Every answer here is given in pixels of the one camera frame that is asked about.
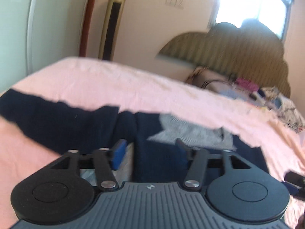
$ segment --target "white cabinet door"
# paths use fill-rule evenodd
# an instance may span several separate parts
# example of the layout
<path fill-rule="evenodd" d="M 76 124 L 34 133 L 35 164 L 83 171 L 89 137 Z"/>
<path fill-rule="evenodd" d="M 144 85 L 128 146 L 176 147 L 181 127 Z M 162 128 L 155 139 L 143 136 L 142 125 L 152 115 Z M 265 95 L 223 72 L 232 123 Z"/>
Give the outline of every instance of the white cabinet door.
<path fill-rule="evenodd" d="M 64 57 L 79 55 L 86 5 L 87 0 L 36 0 L 29 26 L 30 73 Z"/>
<path fill-rule="evenodd" d="M 26 35 L 31 0 L 0 0 L 0 92 L 26 76 Z"/>

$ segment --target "gold frame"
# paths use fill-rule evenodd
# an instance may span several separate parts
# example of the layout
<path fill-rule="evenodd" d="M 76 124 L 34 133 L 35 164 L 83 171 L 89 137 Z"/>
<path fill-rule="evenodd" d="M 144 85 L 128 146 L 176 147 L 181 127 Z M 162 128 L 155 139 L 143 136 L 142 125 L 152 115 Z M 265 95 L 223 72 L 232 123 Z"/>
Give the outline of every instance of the gold frame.
<path fill-rule="evenodd" d="M 104 19 L 103 30 L 102 30 L 102 37 L 101 37 L 100 51 L 99 51 L 99 59 L 103 59 L 106 34 L 107 34 L 107 30 L 108 30 L 109 19 L 110 19 L 110 14 L 111 14 L 113 3 L 121 3 L 121 7 L 120 7 L 119 15 L 118 15 L 118 18 L 117 18 L 116 28 L 115 28 L 115 31 L 114 31 L 110 61 L 113 61 L 113 54 L 114 54 L 114 49 L 115 49 L 115 44 L 116 44 L 116 38 L 117 38 L 118 31 L 119 31 L 119 26 L 120 26 L 120 21 L 121 21 L 121 17 L 122 17 L 124 5 L 125 5 L 125 0 L 109 0 L 108 1 L 108 6 L 107 6 L 106 15 L 105 15 L 105 19 Z"/>

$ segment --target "navy blue clothing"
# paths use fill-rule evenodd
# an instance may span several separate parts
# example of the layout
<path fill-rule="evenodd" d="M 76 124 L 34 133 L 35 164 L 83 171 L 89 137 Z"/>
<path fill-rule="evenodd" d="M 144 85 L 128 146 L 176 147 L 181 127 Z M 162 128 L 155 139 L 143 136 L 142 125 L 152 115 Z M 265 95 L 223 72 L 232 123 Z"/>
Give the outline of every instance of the navy blue clothing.
<path fill-rule="evenodd" d="M 133 181 L 182 183 L 189 167 L 187 153 L 174 144 L 148 140 L 163 131 L 160 114 L 124 111 L 105 106 L 95 111 L 71 108 L 63 102 L 45 101 L 14 90 L 0 98 L 0 115 L 15 122 L 26 136 L 63 154 L 77 149 L 90 154 L 101 147 L 111 148 L 119 139 L 134 142 Z M 268 172 L 260 148 L 250 148 L 233 136 L 236 153 Z M 220 150 L 209 149 L 220 154 Z M 220 169 L 208 169 L 206 184 L 219 177 Z"/>
<path fill-rule="evenodd" d="M 71 149 L 90 154 L 108 146 L 118 111 L 110 106 L 85 111 L 13 89 L 0 97 L 0 115 L 15 122 L 27 137 L 59 154 Z"/>
<path fill-rule="evenodd" d="M 172 144 L 147 140 L 163 128 L 159 122 L 160 114 L 136 113 L 137 135 L 135 138 L 134 181 L 135 182 L 173 182 L 180 184 L 187 174 L 186 153 Z M 260 147 L 251 148 L 236 135 L 233 136 L 236 153 L 268 173 L 266 161 Z M 209 149 L 212 154 L 220 150 Z M 206 185 L 220 177 L 220 169 L 208 169 Z"/>

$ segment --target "white wall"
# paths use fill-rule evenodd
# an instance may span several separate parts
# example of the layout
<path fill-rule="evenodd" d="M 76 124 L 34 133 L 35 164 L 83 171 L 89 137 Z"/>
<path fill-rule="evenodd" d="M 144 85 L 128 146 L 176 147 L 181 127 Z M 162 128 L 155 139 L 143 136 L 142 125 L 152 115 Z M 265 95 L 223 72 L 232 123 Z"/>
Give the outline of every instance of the white wall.
<path fill-rule="evenodd" d="M 193 67 L 183 61 L 157 56 L 174 36 L 187 31 L 207 31 L 215 0 L 184 0 L 184 9 L 167 6 L 165 0 L 126 0 L 114 61 L 164 76 L 184 80 Z M 97 57 L 108 0 L 96 0 L 87 56 Z M 305 0 L 295 0 L 285 41 L 292 99 L 305 115 Z"/>
<path fill-rule="evenodd" d="M 107 2 L 96 1 L 89 32 L 89 57 L 98 55 Z M 165 5 L 165 0 L 126 0 L 114 61 L 184 80 L 193 69 L 190 65 L 156 55 L 179 33 L 207 30 L 213 2 L 184 0 L 184 9 L 178 9 Z"/>
<path fill-rule="evenodd" d="M 284 58 L 289 66 L 291 99 L 305 116 L 305 0 L 295 0 L 284 44 Z"/>

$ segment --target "round black pad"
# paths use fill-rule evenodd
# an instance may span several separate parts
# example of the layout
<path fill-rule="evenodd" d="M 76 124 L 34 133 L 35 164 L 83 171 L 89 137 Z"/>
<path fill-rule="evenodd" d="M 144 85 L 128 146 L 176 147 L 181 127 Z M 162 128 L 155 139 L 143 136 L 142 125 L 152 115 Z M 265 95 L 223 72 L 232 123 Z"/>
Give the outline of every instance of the round black pad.
<path fill-rule="evenodd" d="M 268 190 L 265 186 L 254 182 L 242 182 L 233 186 L 233 194 L 245 202 L 258 202 L 266 198 Z"/>
<path fill-rule="evenodd" d="M 68 187 L 62 183 L 43 183 L 33 190 L 33 196 L 41 202 L 56 202 L 65 198 Z"/>
<path fill-rule="evenodd" d="M 289 202 L 286 187 L 257 167 L 228 171 L 208 186 L 206 197 L 224 216 L 255 223 L 279 219 Z"/>
<path fill-rule="evenodd" d="M 91 206 L 94 189 L 67 170 L 38 171 L 12 191 L 11 204 L 19 219 L 36 224 L 73 220 Z"/>

